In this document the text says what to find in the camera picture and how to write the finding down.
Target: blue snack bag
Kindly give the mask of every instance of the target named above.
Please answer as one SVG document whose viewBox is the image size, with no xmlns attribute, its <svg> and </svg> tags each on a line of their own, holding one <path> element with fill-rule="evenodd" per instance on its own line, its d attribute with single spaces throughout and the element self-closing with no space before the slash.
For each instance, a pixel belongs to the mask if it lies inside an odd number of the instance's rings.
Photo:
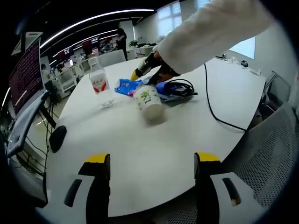
<svg viewBox="0 0 299 224">
<path fill-rule="evenodd" d="M 130 82 L 129 79 L 120 78 L 114 90 L 115 92 L 129 96 L 132 91 L 137 89 L 141 82 L 142 80 Z"/>
</svg>

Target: disposable cup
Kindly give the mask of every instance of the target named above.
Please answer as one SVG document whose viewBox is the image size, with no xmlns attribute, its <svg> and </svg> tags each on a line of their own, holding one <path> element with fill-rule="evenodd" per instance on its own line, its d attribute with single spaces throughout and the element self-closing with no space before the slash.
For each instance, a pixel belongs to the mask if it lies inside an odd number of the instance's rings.
<svg viewBox="0 0 299 224">
<path fill-rule="evenodd" d="M 139 87 L 133 94 L 133 99 L 146 119 L 153 120 L 162 116 L 164 107 L 154 86 Z"/>
</svg>

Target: plastic water bottle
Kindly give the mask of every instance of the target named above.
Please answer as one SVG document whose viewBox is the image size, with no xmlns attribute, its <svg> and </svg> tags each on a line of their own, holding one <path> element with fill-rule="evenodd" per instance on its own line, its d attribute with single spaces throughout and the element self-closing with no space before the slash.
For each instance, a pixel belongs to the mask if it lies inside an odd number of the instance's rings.
<svg viewBox="0 0 299 224">
<path fill-rule="evenodd" d="M 94 92 L 97 94 L 99 104 L 102 107 L 109 107 L 113 104 L 114 99 L 106 72 L 102 66 L 100 66 L 97 57 L 89 59 L 88 62 L 90 64 L 89 79 L 93 85 Z"/>
</svg>

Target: white shirt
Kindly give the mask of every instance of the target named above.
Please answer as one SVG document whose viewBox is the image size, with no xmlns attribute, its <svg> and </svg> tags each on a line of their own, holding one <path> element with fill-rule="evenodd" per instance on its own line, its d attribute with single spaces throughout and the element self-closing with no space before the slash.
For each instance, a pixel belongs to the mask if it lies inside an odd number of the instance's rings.
<svg viewBox="0 0 299 224">
<path fill-rule="evenodd" d="M 50 80 L 50 72 L 48 70 L 42 70 L 43 83 L 47 83 Z"/>
<path fill-rule="evenodd" d="M 263 32 L 272 20 L 259 0 L 211 0 L 169 33 L 158 51 L 183 74 Z"/>
</svg>

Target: round table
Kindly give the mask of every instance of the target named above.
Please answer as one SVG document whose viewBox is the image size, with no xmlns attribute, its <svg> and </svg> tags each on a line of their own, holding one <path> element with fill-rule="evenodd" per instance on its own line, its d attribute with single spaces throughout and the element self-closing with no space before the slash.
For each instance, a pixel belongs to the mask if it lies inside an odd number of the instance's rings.
<svg viewBox="0 0 299 224">
<path fill-rule="evenodd" d="M 130 78 L 141 60 L 105 68 L 112 90 L 119 78 Z M 247 128 L 260 102 L 264 77 L 218 59 L 206 66 L 215 115 Z M 67 135 L 60 150 L 49 154 L 48 188 L 77 174 L 90 155 L 101 153 L 111 154 L 110 217 L 153 208 L 192 188 L 194 153 L 213 153 L 222 161 L 244 132 L 217 122 L 211 115 L 204 66 L 179 78 L 193 83 L 198 95 L 182 104 L 165 105 L 164 121 L 149 124 L 131 97 L 116 92 L 111 107 L 99 108 L 89 76 L 85 75 L 57 123 L 67 127 Z"/>
</svg>

